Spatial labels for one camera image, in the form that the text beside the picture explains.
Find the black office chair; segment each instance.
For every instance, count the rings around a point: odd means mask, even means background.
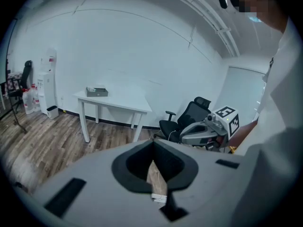
[[[160,134],[155,134],[154,137],[158,136],[162,139],[179,143],[180,133],[183,129],[192,123],[203,121],[204,118],[210,114],[208,109],[211,101],[206,100],[202,97],[196,97],[193,102],[190,102],[184,111],[184,113],[178,118],[177,122],[171,121],[173,112],[165,111],[169,114],[168,120],[160,120],[160,128],[164,137]]]
[[[21,78],[20,79],[9,79],[12,81],[12,84],[14,87],[14,89],[12,91],[8,92],[9,97],[14,97],[15,99],[17,99],[17,97],[19,98],[19,100],[17,102],[16,113],[17,113],[17,109],[18,109],[19,105],[22,105],[23,89],[27,89],[27,78],[29,76],[31,69],[32,69],[32,61],[27,61],[27,62],[25,62]],[[15,83],[14,83],[15,81],[18,82],[19,89],[15,88]]]

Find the wooden floor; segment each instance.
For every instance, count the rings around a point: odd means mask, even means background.
[[[62,169],[86,154],[114,148],[132,142],[135,129],[96,124],[87,120],[90,142],[86,143],[77,116],[60,113],[54,120],[45,114],[26,115],[22,107],[18,120],[28,131],[14,125],[13,113],[0,121],[0,156],[9,180],[20,182],[29,193]],[[157,130],[142,129],[139,140],[146,140]],[[154,163],[151,164],[147,182],[153,192],[166,195],[166,183]]]

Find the white table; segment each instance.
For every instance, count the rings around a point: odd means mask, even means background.
[[[126,92],[109,92],[108,96],[98,96],[98,97],[87,97],[85,91],[80,91],[75,93],[75,96],[78,99],[78,110],[80,116],[81,127],[84,135],[84,139],[86,142],[89,142],[89,133],[87,131],[87,125],[85,120],[85,112],[84,112],[84,103],[95,105],[95,113],[96,113],[96,123],[99,123],[99,107],[113,107],[120,108],[122,110],[127,110],[133,112],[131,129],[134,128],[134,123],[136,119],[136,115],[140,115],[139,123],[134,134],[133,142],[136,142],[139,138],[143,121],[145,115],[148,112],[152,112],[148,102],[145,97],[140,94],[134,94],[131,91]]]

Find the chair armrest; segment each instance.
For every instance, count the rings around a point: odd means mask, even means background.
[[[173,116],[173,115],[176,115],[175,113],[173,113],[173,112],[170,112],[170,111],[165,111],[167,114],[169,114],[169,121],[171,121],[171,117]]]
[[[171,111],[165,111],[167,114],[171,114],[171,115],[176,115],[175,113],[171,112]]]

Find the black tape strip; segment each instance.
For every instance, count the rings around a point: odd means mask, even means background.
[[[240,163],[227,161],[227,160],[222,160],[222,159],[217,160],[216,163],[220,164],[222,166],[227,166],[227,167],[234,168],[234,169],[237,169],[238,166],[240,165]]]
[[[71,179],[46,205],[45,208],[55,216],[62,217],[80,193],[86,181]]]

